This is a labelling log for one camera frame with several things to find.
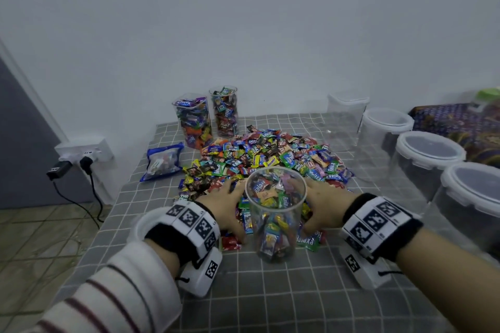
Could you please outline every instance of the wristband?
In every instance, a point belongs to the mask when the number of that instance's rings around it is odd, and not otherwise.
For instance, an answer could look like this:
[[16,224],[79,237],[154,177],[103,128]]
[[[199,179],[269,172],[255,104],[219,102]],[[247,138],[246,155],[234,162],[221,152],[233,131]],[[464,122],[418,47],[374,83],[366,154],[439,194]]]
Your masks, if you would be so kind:
[[423,226],[403,207],[372,194],[356,198],[343,221],[341,237],[372,264],[379,257],[395,261]]
[[159,217],[145,238],[176,253],[182,266],[205,258],[220,235],[208,208],[201,203],[179,200]]

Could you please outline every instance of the person's right hand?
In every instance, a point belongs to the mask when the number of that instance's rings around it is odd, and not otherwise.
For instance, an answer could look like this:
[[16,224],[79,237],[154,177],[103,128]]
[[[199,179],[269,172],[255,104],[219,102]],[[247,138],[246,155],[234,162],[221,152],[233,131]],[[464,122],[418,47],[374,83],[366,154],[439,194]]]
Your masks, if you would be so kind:
[[312,217],[303,226],[303,232],[311,235],[322,228],[340,228],[347,208],[359,194],[329,185],[327,182],[305,178],[308,185],[306,200],[312,209]]

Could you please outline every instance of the electrical outlet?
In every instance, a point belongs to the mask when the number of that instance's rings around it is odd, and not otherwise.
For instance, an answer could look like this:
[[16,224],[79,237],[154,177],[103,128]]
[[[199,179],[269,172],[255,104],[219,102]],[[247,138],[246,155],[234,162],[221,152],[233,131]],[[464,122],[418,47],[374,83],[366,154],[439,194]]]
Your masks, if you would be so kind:
[[113,153],[103,137],[81,137],[60,143],[54,149],[59,154],[60,161],[72,163],[77,163],[85,152],[92,152],[99,162],[110,161],[113,158]]

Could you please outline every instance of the square clear container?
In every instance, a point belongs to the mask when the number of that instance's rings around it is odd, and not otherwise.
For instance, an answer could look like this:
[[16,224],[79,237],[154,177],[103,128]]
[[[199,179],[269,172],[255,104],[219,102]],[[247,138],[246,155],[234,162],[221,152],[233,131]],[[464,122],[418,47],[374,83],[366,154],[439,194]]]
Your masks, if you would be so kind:
[[[221,95],[220,92],[224,89],[232,91]],[[229,85],[215,86],[209,90],[216,117],[217,133],[220,137],[230,138],[238,133],[237,91],[238,88]]]
[[447,167],[432,208],[481,250],[500,258],[500,169],[474,162]]
[[370,97],[359,90],[340,91],[328,95],[324,115],[325,138],[336,152],[351,151],[358,141],[358,130]]
[[413,129],[414,120],[390,108],[368,108],[363,113],[358,143],[350,167],[355,176],[368,182],[385,180],[397,138]]
[[[267,197],[263,191],[278,197]],[[283,262],[292,257],[307,186],[300,173],[285,167],[266,167],[254,171],[247,179],[255,252],[264,261]]]
[[389,165],[389,178],[407,177],[430,202],[441,185],[448,166],[466,160],[466,151],[449,138],[429,132],[399,135]]
[[[199,102],[192,107],[176,105],[176,102],[180,100],[199,100]],[[172,105],[176,111],[179,125],[183,130],[186,146],[201,149],[208,145],[213,135],[207,97],[187,93],[176,98]]]

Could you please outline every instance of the blue pouch trim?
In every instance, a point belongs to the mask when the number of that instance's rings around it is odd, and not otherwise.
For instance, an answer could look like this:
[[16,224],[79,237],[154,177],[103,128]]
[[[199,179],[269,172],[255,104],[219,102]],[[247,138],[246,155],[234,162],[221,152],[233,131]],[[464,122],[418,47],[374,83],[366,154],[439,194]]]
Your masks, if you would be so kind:
[[[149,165],[151,164],[151,160],[149,159],[149,156],[150,155],[153,155],[155,153],[160,153],[160,152],[164,152],[165,150],[168,150],[168,149],[175,149],[177,148],[177,158],[176,158],[176,161],[174,162],[174,165],[176,167],[178,167],[179,169],[177,171],[174,171],[174,172],[170,172],[169,174],[163,174],[163,175],[158,175],[156,177],[151,177],[151,178],[148,178],[148,179],[144,179],[144,177],[146,176],[147,174],[147,169],[149,169]],[[175,144],[175,145],[170,145],[170,146],[165,146],[163,148],[153,148],[153,149],[147,149],[147,152],[146,152],[146,155],[147,155],[147,167],[146,167],[146,172],[144,173],[144,175],[142,175],[141,179],[139,180],[139,182],[148,182],[148,181],[153,181],[155,179],[160,179],[160,178],[167,178],[167,177],[171,177],[172,175],[175,175],[177,174],[179,171],[182,170],[182,167],[179,166],[179,154],[180,154],[180,151],[184,149],[184,143],[182,142],[179,142],[178,144]]]

